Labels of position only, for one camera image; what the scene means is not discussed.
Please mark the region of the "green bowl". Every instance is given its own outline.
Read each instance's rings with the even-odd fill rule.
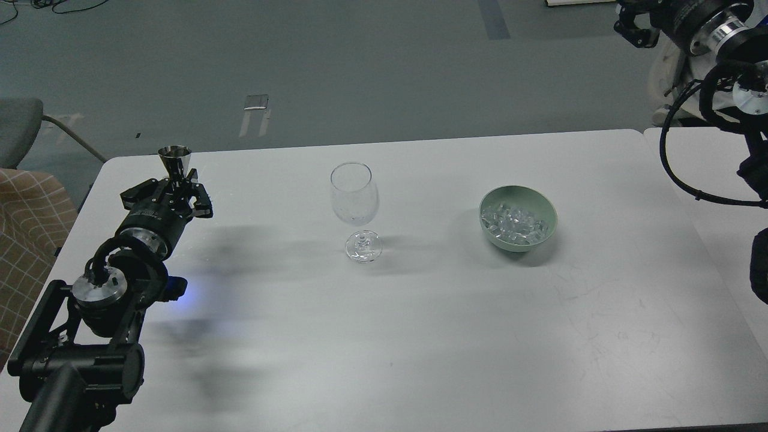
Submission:
[[[549,226],[547,235],[545,235],[541,241],[534,244],[513,244],[496,238],[496,236],[491,234],[491,232],[485,227],[485,225],[482,223],[482,219],[479,216],[484,208],[497,207],[501,203],[507,203],[513,208],[526,208],[535,214],[536,218],[547,222],[547,225]],[[555,228],[558,226],[558,213],[554,210],[552,203],[549,202],[549,200],[544,195],[534,191],[531,188],[526,188],[525,186],[501,186],[500,188],[496,188],[493,191],[487,193],[483,197],[482,201],[480,201],[478,219],[480,221],[480,227],[482,228],[483,233],[485,233],[485,236],[488,238],[488,240],[498,248],[510,252],[530,251],[536,246],[547,241],[548,238],[552,237]]]

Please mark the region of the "metal jigger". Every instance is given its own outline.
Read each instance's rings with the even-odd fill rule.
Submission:
[[[157,151],[160,160],[168,171],[170,186],[175,190],[181,186],[181,182],[187,175],[187,167],[190,164],[192,152],[183,145],[170,145]]]

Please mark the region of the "wine glass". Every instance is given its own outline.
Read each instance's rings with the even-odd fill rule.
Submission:
[[[346,162],[331,172],[333,212],[347,224],[361,227],[379,210],[379,190],[371,169],[359,162]],[[373,231],[357,231],[346,241],[346,254],[354,261],[371,262],[382,253],[382,242]]]

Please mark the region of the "glass base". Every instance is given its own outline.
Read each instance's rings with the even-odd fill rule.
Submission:
[[[357,262],[371,262],[382,254],[382,241],[373,231],[357,231],[346,239],[346,256]]]

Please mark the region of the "chair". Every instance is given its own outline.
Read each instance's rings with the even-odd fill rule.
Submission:
[[[76,217],[54,176],[0,168],[0,369]]]
[[[99,161],[107,161],[67,125],[43,114],[40,99],[0,98],[0,168],[18,167],[18,163],[29,153],[44,120],[58,126]]]

